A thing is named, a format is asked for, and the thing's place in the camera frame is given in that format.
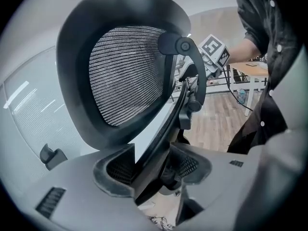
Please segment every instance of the gray plastic surface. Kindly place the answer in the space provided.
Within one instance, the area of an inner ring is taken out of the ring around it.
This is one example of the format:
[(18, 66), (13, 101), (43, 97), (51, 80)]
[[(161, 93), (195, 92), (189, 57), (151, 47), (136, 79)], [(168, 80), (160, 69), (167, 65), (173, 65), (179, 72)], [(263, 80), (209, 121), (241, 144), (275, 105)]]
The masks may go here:
[[(292, 130), (272, 137), (265, 144), (258, 174), (238, 213), (237, 230), (260, 228), (257, 225), (262, 225), (271, 215), (278, 213), (279, 208), (281, 211), (287, 199), (292, 197), (291, 193), (307, 167), (307, 136), (307, 129)], [(305, 208), (305, 197), (301, 204)], [(299, 209), (292, 208), (287, 211), (286, 217), (290, 211)]]
[[(107, 149), (61, 163), (24, 194), (21, 211), (49, 230), (56, 227), (75, 231), (156, 231), (157, 227), (137, 208), (133, 198), (110, 197), (95, 185), (95, 162), (112, 153), (114, 150)], [(54, 186), (62, 187), (66, 192), (51, 215), (51, 223), (35, 207)]]
[(289, 72), (273, 90), (273, 99), (289, 129), (308, 126), (308, 56), (305, 46)]
[[(212, 163), (212, 172), (200, 184), (187, 185), (187, 194), (204, 210), (174, 230), (232, 230), (237, 212), (251, 187), (257, 172), (262, 146), (252, 148), (248, 155), (216, 152), (185, 144), (175, 144), (179, 149), (186, 147), (202, 155)], [(244, 162), (242, 167), (230, 161)]]
[[(244, 200), (243, 186), (253, 177), (257, 168), (260, 147), (253, 148), (248, 156), (209, 151), (185, 144), (185, 147), (210, 160), (211, 173), (198, 185), (187, 185), (187, 192), (205, 211), (182, 223), (175, 230), (194, 227), (232, 227), (236, 210)], [(61, 163), (37, 182), (23, 196), (21, 210), (36, 223), (44, 223), (50, 229), (56, 224), (66, 230), (158, 230), (137, 208), (133, 198), (111, 197), (100, 190), (93, 180), (93, 166), (114, 153), (113, 150), (99, 151)], [(230, 161), (244, 162), (242, 167)], [(66, 189), (57, 208), (48, 222), (35, 208), (51, 187)]]

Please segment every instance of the table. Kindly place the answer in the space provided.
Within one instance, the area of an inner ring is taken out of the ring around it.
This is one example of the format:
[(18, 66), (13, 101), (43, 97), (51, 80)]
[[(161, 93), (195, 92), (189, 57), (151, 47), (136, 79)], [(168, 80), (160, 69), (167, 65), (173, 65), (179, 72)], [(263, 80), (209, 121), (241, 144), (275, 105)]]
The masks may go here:
[[(257, 66), (248, 66), (247, 64), (255, 64)], [(233, 69), (241, 71), (245, 75), (250, 77), (250, 85), (249, 85), (249, 95), (247, 101), (247, 107), (250, 108), (252, 103), (252, 98), (254, 96), (254, 85), (255, 79), (259, 80), (258, 91), (261, 91), (262, 79), (267, 78), (269, 76), (268, 70), (259, 66), (259, 63), (255, 62), (244, 62), (244, 63), (235, 63), (230, 64), (230, 89), (232, 92), (234, 91), (234, 76)], [(245, 110), (245, 116), (249, 115), (249, 109)]]

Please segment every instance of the black mesh panel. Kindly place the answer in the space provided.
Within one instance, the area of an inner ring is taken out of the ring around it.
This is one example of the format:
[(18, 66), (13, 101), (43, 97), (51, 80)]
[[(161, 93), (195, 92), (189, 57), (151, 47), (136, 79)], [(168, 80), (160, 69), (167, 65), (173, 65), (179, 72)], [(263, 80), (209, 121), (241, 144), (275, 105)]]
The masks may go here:
[(135, 166), (135, 151), (127, 150), (117, 158), (108, 163), (107, 173), (115, 180), (130, 185), (131, 177)]
[(117, 27), (104, 34), (90, 55), (92, 93), (104, 120), (120, 125), (149, 107), (163, 91), (165, 57), (158, 51), (164, 31)]
[(198, 167), (198, 162), (187, 156), (180, 164), (179, 169), (177, 171), (180, 178), (184, 178), (190, 173), (194, 172)]

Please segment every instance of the white wall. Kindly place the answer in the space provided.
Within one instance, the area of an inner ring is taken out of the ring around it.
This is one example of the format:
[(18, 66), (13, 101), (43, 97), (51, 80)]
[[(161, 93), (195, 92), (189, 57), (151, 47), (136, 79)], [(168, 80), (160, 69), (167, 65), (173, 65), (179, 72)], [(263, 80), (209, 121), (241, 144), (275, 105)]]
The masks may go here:
[(209, 34), (215, 35), (228, 48), (245, 37), (245, 29), (237, 13), (237, 6), (218, 8), (190, 16), (191, 38), (199, 45)]
[[(25, 0), (0, 40), (0, 83), (18, 66), (55, 45), (61, 25), (80, 0)], [(174, 0), (188, 15), (236, 6), (235, 0)]]
[(52, 47), (14, 71), (0, 85), (0, 179), (18, 203), (48, 173), (39, 154), (47, 143), (68, 159), (95, 152), (78, 134), (64, 104)]

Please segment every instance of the mesh chair back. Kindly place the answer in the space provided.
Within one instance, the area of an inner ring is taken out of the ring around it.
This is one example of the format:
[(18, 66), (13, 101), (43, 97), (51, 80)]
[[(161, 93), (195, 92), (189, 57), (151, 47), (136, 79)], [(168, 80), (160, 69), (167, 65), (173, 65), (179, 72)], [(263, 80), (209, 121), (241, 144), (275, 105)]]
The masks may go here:
[(148, 108), (163, 94), (165, 56), (157, 49), (164, 30), (117, 27), (104, 34), (90, 55), (89, 75), (95, 102), (104, 118), (118, 126)]
[(166, 103), (176, 60), (158, 50), (166, 31), (190, 31), (172, 0), (83, 0), (71, 12), (58, 37), (57, 68), (87, 144), (101, 150), (128, 143)]

